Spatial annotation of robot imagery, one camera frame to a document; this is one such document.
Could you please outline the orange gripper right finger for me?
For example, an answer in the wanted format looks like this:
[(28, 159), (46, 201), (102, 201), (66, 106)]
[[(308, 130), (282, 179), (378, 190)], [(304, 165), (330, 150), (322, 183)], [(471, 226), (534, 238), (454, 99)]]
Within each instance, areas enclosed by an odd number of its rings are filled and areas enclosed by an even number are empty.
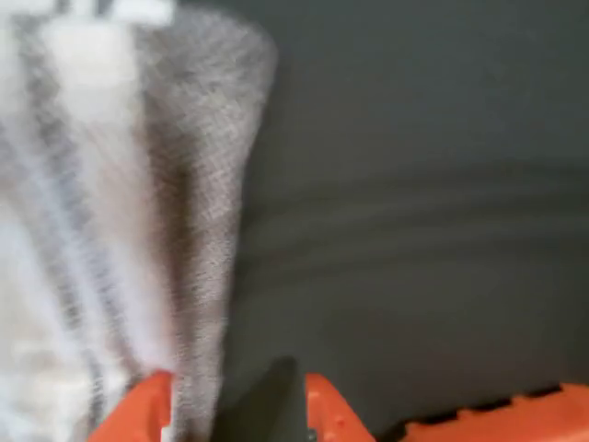
[(375, 442), (361, 419), (322, 375), (306, 374), (306, 422), (319, 442)]

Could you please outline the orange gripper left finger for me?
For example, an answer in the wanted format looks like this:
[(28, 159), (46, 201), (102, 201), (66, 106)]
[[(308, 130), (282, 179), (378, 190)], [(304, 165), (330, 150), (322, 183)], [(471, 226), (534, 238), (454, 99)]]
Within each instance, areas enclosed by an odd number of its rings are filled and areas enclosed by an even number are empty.
[(88, 442), (160, 442), (171, 422), (173, 375), (157, 371), (134, 386)]

